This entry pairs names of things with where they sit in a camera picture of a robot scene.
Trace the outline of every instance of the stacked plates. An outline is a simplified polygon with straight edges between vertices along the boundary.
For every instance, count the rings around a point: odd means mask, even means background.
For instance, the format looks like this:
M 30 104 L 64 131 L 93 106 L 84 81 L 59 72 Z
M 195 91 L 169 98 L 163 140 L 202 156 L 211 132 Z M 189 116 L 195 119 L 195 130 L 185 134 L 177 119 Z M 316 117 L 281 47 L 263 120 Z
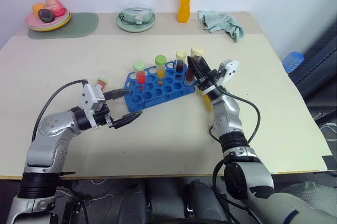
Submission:
M 50 23 L 43 22 L 41 19 L 37 18 L 34 13 L 30 13 L 25 21 L 29 29 L 38 32 L 48 32 L 64 26 L 69 22 L 70 18 L 71 13 L 66 9 L 66 12 L 62 16 L 55 17 Z

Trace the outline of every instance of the towel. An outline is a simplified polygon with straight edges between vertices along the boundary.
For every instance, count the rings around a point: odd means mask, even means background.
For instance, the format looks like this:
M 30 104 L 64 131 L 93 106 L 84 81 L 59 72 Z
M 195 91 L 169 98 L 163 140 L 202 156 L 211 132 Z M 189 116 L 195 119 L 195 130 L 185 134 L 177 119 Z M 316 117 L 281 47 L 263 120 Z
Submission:
M 238 21 L 227 13 L 217 13 L 214 11 L 198 11 L 200 23 L 205 23 L 205 30 L 213 33 L 218 30 L 224 30 L 229 33 L 235 42 L 243 38 L 244 32 Z

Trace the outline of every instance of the beige tabletop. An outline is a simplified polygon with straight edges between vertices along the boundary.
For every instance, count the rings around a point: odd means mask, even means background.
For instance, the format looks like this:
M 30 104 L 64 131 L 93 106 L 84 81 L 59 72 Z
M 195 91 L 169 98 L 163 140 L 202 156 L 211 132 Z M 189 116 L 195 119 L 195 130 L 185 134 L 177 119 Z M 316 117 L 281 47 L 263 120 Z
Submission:
M 179 24 L 174 14 L 156 15 L 144 33 L 127 33 L 114 23 L 116 14 L 99 14 L 93 35 L 82 38 L 32 40 L 23 27 L 0 51 L 0 178 L 22 175 L 35 120 L 46 100 L 61 85 L 87 78 L 109 79 L 107 90 L 123 87 L 132 62 L 154 65 L 159 54 L 175 59 L 175 51 L 205 48 L 212 69 L 232 59 L 240 62 L 225 87 L 255 103 L 261 125 L 251 146 L 271 173 L 326 170 L 331 155 L 324 136 L 310 116 L 298 90 L 258 23 L 247 13 L 233 13 L 245 29 L 235 43 L 223 31 L 208 33 L 193 14 Z M 45 115 L 80 104 L 81 85 L 60 93 Z M 118 119 L 128 113 L 124 99 L 108 101 Z M 256 113 L 239 103 L 247 138 Z M 221 147 L 208 135 L 213 113 L 199 91 L 145 109 L 132 124 L 118 130 L 106 126 L 87 130 L 70 142 L 64 171 L 71 177 L 209 175 L 222 157 Z

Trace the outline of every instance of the blue bottle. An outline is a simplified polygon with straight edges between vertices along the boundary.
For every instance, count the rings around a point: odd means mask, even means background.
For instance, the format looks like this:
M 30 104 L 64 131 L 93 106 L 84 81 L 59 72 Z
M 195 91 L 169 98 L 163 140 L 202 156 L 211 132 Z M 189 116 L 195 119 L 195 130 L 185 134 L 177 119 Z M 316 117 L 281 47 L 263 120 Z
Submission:
M 304 61 L 304 55 L 299 52 L 291 52 L 282 61 L 284 70 L 287 73 L 293 72 Z

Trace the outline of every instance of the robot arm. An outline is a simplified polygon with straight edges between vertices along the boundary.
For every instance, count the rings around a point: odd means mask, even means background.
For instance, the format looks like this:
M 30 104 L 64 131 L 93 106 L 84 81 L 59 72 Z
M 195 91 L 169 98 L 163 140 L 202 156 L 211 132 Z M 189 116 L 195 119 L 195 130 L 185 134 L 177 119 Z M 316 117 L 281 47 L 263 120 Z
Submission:
M 120 89 L 102 93 L 100 85 L 85 84 L 81 96 L 83 109 L 72 108 L 41 120 L 27 153 L 23 178 L 12 201 L 7 224 L 57 223 L 58 217 L 50 211 L 55 206 L 55 191 L 70 140 L 89 128 L 108 125 L 117 129 L 138 118 L 142 112 L 130 113 L 115 121 L 105 102 L 129 91 Z
M 233 76 L 239 63 L 225 61 L 218 71 L 211 71 L 204 58 L 199 62 L 191 57 L 187 59 L 194 70 L 197 87 L 211 100 L 213 128 L 223 151 L 228 193 L 241 200 L 260 223 L 335 224 L 337 220 L 330 214 L 312 208 L 293 195 L 274 192 L 269 171 L 244 136 L 236 100 L 225 95 L 226 89 L 220 85 Z

